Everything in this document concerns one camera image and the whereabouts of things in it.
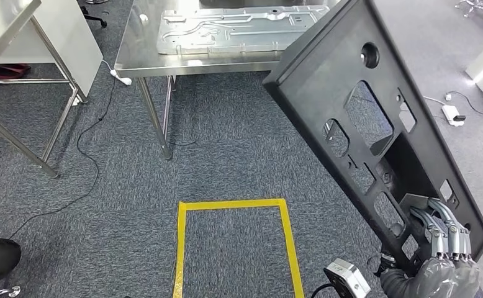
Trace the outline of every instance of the gray carpet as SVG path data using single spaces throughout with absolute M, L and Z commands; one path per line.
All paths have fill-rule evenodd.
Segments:
M 88 7 L 94 15 L 108 13 L 108 28 L 90 27 L 110 63 L 131 3 Z M 462 18 L 449 1 L 378 3 L 422 93 L 441 97 L 456 89 L 483 110 L 483 94 L 463 73 L 483 49 L 483 20 Z M 56 71 L 38 65 L 32 75 Z M 107 117 L 80 142 L 101 170 L 94 190 L 21 230 L 15 239 L 24 249 L 22 261 L 6 282 L 22 286 L 21 297 L 170 297 L 179 201 L 283 197 L 305 294 L 326 282 L 323 267 L 343 258 L 362 269 L 372 285 L 369 297 L 383 297 L 366 264 L 378 240 L 263 90 L 265 76 L 179 77 L 169 126 L 177 145 L 169 162 L 161 157 L 137 85 L 117 84 Z M 153 78 L 149 85 L 162 111 L 166 82 Z M 52 153 L 60 179 L 47 178 L 0 138 L 0 237 L 91 187 L 95 167 L 75 142 L 104 112 L 111 87 L 102 65 L 90 103 L 72 110 Z M 66 93 L 57 86 L 0 86 L 0 121 L 41 152 Z M 468 115 L 466 125 L 454 129 L 437 119 L 438 125 L 483 212 L 483 117 L 461 98 L 455 104 Z M 441 116 L 436 104 L 430 108 Z M 275 208 L 189 211 L 184 265 L 186 297 L 292 296 Z M 483 270 L 483 258 L 480 265 Z

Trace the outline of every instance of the rectangular cutout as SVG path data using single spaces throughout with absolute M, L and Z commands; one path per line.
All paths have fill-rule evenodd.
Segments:
M 381 217 L 384 225 L 386 225 L 387 228 L 392 229 L 396 224 L 399 224 L 402 227 L 400 230 L 397 230 L 396 228 L 392 229 L 394 235 L 398 237 L 400 233 L 402 233 L 402 231 L 404 230 L 404 221 L 397 212 L 397 209 L 395 209 L 395 207 L 389 200 L 387 194 L 381 192 L 377 196 L 375 203 L 373 203 L 373 206 L 375 207 L 375 211 Z
M 397 202 L 406 194 L 437 196 L 437 190 L 428 179 L 404 134 L 395 139 L 375 170 Z
M 355 85 L 344 108 L 371 153 L 381 154 L 393 136 L 393 127 L 367 82 Z
M 413 257 L 418 248 L 419 245 L 417 244 L 417 241 L 415 241 L 413 235 L 410 235 L 402 245 L 402 251 L 404 251 L 404 254 L 408 259 Z
M 404 125 L 407 132 L 411 132 L 417 123 L 415 116 L 413 116 L 413 113 L 406 102 L 403 102 L 400 105 L 399 119 L 402 121 L 402 125 Z
M 431 232 L 427 228 L 424 229 L 424 237 L 428 240 L 428 243 L 431 243 Z
M 323 126 L 323 136 L 336 157 L 342 157 L 348 151 L 350 138 L 335 119 L 329 119 Z
M 365 194 L 375 182 L 375 177 L 365 163 L 362 165 L 351 165 L 350 175 L 357 184 L 360 191 Z

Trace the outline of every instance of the yellow tape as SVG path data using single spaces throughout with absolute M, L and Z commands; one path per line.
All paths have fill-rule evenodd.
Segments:
M 286 238 L 287 257 L 289 258 L 289 267 L 291 268 L 292 287 L 294 289 L 294 297 L 304 297 L 304 287 L 302 287 L 302 278 L 300 277 L 300 268 L 298 267 L 298 259 L 296 257 L 296 249 L 294 248 L 294 240 L 292 237 L 291 221 L 287 212 L 286 200 L 281 199 L 279 203 L 280 217 L 282 218 L 282 226 L 284 228 L 284 236 Z
M 176 256 L 176 277 L 174 279 L 174 298 L 183 297 L 183 264 L 185 259 L 185 224 L 187 207 L 179 202 L 178 210 L 178 250 Z
M 283 199 L 262 199 L 262 200 L 240 200 L 240 201 L 219 201 L 219 202 L 198 202 L 186 203 L 187 210 L 214 210 L 229 208 L 250 208 L 250 207 L 278 207 Z
M 261 200 L 240 200 L 240 201 L 220 201 L 220 202 L 179 202 L 178 210 L 178 248 L 176 256 L 176 276 L 174 279 L 173 298 L 183 298 L 183 264 L 185 255 L 185 224 L 187 210 L 215 210 L 229 208 L 252 208 L 252 207 L 278 207 L 282 218 L 282 227 L 286 239 L 287 257 L 291 269 L 292 286 L 295 298 L 304 298 L 304 288 L 302 278 L 294 248 L 291 221 L 287 213 L 287 204 L 284 199 L 261 199 Z

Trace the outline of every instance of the table leg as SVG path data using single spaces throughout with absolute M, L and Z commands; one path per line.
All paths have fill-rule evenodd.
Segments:
M 11 134 L 2 124 L 0 124 L 0 135 L 6 140 L 10 141 L 15 147 L 17 147 L 25 156 L 33 161 L 39 168 L 43 169 L 46 174 L 53 178 L 56 178 L 57 172 L 54 171 L 47 163 L 38 158 L 35 153 L 31 152 L 18 138 Z
M 64 126 L 64 122 L 66 121 L 66 118 L 68 116 L 68 113 L 70 112 L 71 106 L 73 105 L 73 102 L 75 101 L 75 98 L 77 97 L 79 93 L 79 89 L 73 90 L 73 94 L 70 96 L 70 99 L 66 103 L 66 106 L 64 107 L 64 110 L 62 111 L 62 115 L 59 118 L 59 122 L 55 126 L 55 130 L 53 131 L 52 137 L 48 141 L 48 145 L 46 145 L 46 148 L 44 149 L 44 154 L 42 155 L 42 160 L 44 162 L 48 161 L 48 158 L 50 157 L 50 153 L 52 152 L 53 146 L 55 146 L 55 143 L 57 142 L 57 138 L 59 136 L 60 131 L 62 130 L 62 126 Z
M 141 90 L 141 95 L 143 96 L 143 101 L 145 101 L 145 105 L 147 105 L 148 115 L 150 116 L 150 120 L 154 125 L 156 136 L 161 144 L 163 156 L 167 160 L 169 160 L 172 158 L 172 151 L 170 150 L 170 148 L 168 148 L 166 144 L 163 128 L 161 127 L 161 124 L 159 122 L 158 114 L 156 112 L 156 108 L 154 107 L 154 102 L 152 101 L 152 96 L 150 95 L 150 91 L 148 90 L 147 81 L 145 78 L 137 78 L 137 82 L 139 84 L 139 90 Z
M 176 84 L 175 76 L 167 76 L 168 82 L 166 83 L 166 99 L 165 99 L 165 114 L 163 115 L 163 136 L 167 140 L 168 133 L 168 116 L 170 114 L 170 102 L 172 101 L 172 90 Z

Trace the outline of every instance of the chair base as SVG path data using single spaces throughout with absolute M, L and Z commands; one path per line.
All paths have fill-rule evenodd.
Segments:
M 470 8 L 463 17 L 469 17 L 475 9 L 479 9 L 483 11 L 483 0 L 460 0 L 455 8 L 460 8 L 461 3 L 466 3 Z
M 1 289 L 0 296 L 6 295 L 10 298 L 17 297 L 20 294 L 20 287 L 14 286 L 11 289 Z

